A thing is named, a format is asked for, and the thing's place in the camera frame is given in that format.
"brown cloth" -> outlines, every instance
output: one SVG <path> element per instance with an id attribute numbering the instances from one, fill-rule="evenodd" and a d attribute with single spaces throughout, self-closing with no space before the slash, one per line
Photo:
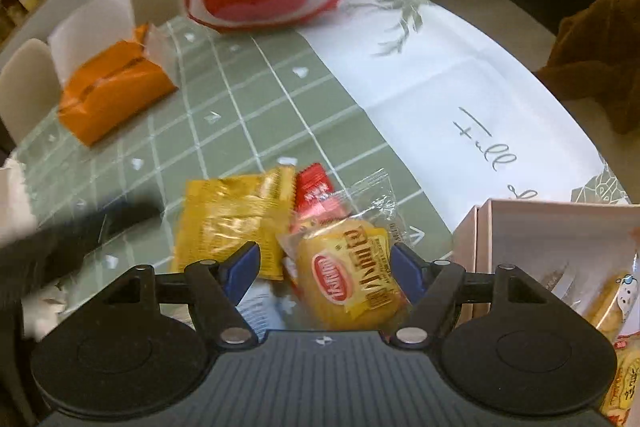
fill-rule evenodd
<path id="1" fill-rule="evenodd" d="M 558 100 L 593 97 L 613 130 L 640 123 L 640 0 L 596 0 L 560 23 L 536 76 Z"/>

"cardboard box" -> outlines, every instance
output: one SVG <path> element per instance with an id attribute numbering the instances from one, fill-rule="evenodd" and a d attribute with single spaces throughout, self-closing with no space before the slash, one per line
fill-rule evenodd
<path id="1" fill-rule="evenodd" d="M 637 247 L 630 233 L 639 227 L 640 205 L 488 200 L 472 208 L 454 232 L 451 260 L 478 273 L 511 263 L 538 281 L 567 265 L 575 272 L 577 266 L 574 275 L 587 290 L 574 309 L 583 313 L 603 279 L 617 268 L 632 269 Z M 461 321 L 488 311 L 488 305 L 469 308 Z M 623 332 L 639 329 L 636 303 Z"/>

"gold wrapper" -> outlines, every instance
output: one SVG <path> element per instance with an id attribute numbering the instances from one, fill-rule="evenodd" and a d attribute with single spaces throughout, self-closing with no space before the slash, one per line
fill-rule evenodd
<path id="1" fill-rule="evenodd" d="M 187 183 L 175 245 L 173 271 L 202 259 L 225 261 L 247 241 L 260 245 L 260 277 L 282 280 L 282 249 L 276 234 L 289 226 L 295 170 Z"/>

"tiled floor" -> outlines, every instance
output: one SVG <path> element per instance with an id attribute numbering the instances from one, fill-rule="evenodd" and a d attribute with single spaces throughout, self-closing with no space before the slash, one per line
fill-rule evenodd
<path id="1" fill-rule="evenodd" d="M 509 0 L 433 0 L 486 33 L 530 71 L 545 65 L 555 36 Z M 640 203 L 640 129 L 620 136 L 593 100 L 566 102 L 618 176 L 634 203 Z"/>

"white arrow print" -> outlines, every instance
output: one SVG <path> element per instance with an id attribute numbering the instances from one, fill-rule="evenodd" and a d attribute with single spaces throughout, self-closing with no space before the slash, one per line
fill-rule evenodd
<path id="1" fill-rule="evenodd" d="M 415 245 L 420 243 L 420 241 L 424 237 L 424 232 L 422 230 L 416 229 L 415 227 L 409 227 L 409 228 L 415 232 L 415 233 L 409 234 L 409 239 L 411 239 L 411 246 L 415 247 Z"/>

